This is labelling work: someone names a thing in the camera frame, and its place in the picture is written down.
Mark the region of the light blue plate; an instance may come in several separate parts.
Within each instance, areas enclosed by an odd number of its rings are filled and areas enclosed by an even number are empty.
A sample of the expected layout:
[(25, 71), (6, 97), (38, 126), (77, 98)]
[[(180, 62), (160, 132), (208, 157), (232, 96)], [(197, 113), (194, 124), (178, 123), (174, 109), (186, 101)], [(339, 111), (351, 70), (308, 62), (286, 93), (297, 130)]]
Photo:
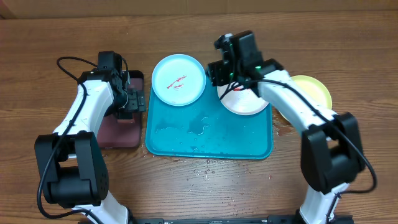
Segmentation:
[(201, 63), (185, 54), (163, 58), (152, 72), (152, 89), (156, 96), (171, 106), (187, 106), (202, 95), (206, 86)]

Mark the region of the yellow green plate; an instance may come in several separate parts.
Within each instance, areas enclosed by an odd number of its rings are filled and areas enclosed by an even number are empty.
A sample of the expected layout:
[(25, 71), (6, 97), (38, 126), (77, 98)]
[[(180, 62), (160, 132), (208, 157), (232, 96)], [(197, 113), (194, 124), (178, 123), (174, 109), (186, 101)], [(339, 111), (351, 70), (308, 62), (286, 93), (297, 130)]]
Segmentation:
[(316, 78), (306, 75), (296, 75), (291, 77), (306, 94), (311, 96), (317, 103), (323, 105), (329, 110), (332, 109), (332, 97), (327, 87)]

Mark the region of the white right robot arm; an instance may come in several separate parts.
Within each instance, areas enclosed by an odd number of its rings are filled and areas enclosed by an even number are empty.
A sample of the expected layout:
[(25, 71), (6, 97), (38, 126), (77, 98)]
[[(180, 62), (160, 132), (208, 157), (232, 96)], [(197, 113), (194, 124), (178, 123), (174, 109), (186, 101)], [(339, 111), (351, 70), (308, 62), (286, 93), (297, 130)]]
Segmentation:
[(358, 123), (352, 114), (338, 115), (298, 87), (276, 60), (264, 60), (254, 34), (221, 35), (214, 43), (222, 60), (208, 64), (213, 86), (250, 89), (271, 103), (301, 135), (301, 170), (308, 183), (304, 203), (286, 223), (353, 223), (351, 216), (335, 216), (342, 195), (365, 162)]

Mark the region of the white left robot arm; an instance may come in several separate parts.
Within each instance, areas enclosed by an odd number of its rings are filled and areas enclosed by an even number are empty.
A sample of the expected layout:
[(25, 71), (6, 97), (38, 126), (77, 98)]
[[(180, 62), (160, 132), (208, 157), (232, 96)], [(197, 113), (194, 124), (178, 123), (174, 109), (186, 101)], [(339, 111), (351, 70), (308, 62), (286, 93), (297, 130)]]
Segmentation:
[(35, 140), (39, 212), (53, 220), (80, 213), (92, 223), (136, 223), (109, 191), (96, 137), (103, 118), (128, 120), (145, 112), (144, 92), (130, 86), (126, 59), (113, 51), (99, 52), (93, 69), (73, 79), (78, 92), (68, 114), (52, 134)]

